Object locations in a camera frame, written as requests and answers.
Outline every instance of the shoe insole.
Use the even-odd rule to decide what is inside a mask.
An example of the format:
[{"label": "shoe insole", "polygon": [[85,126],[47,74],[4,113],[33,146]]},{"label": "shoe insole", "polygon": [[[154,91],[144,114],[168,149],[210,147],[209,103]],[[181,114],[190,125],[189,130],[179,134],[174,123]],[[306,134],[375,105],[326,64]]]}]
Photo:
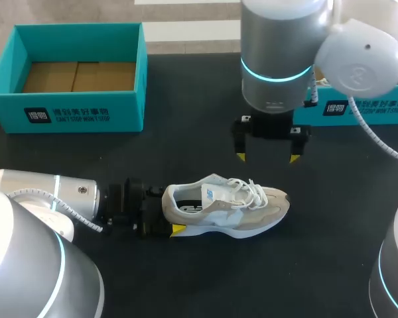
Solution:
[{"label": "shoe insole", "polygon": [[202,200],[180,200],[176,204],[183,212],[195,213],[202,210]]}]

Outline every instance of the shoe tongue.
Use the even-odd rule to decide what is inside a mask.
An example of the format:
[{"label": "shoe tongue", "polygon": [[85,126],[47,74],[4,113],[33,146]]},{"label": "shoe tongue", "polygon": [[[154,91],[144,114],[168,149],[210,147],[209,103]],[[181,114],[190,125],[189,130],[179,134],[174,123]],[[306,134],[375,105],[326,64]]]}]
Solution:
[{"label": "shoe tongue", "polygon": [[233,193],[230,187],[215,184],[202,184],[202,208],[206,209],[215,200],[231,202]]}]

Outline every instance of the teal cardboard box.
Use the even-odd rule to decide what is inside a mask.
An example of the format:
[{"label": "teal cardboard box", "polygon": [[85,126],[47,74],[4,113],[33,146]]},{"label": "teal cardboard box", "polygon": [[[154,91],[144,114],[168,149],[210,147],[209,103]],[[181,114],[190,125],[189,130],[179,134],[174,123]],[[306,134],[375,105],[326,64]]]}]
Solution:
[{"label": "teal cardboard box", "polygon": [[6,133],[139,132],[146,85],[139,23],[17,25],[0,57],[0,123]]},{"label": "teal cardboard box", "polygon": [[[356,104],[369,125],[398,124],[398,85],[384,96],[356,99]],[[331,87],[319,87],[318,106],[297,109],[294,123],[316,127],[358,125],[348,104],[348,98]]]}]

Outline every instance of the white floor stripe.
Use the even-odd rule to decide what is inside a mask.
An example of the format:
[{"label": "white floor stripe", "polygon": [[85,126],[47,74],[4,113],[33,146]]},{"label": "white floor stripe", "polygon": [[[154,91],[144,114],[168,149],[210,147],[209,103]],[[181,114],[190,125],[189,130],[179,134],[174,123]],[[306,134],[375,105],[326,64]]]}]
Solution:
[{"label": "white floor stripe", "polygon": [[134,0],[135,5],[182,5],[190,3],[239,3],[240,0]]},{"label": "white floor stripe", "polygon": [[146,42],[239,40],[240,20],[143,22]]}]

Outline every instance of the gray floor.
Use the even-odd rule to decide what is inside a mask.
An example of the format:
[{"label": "gray floor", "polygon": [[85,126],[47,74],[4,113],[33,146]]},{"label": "gray floor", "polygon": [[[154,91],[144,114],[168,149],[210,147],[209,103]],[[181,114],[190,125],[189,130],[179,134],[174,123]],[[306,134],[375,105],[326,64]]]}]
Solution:
[{"label": "gray floor", "polygon": [[[134,0],[0,0],[0,53],[15,24],[238,19],[239,3],[135,5]],[[239,52],[239,41],[151,42],[148,49],[150,54]]]}]

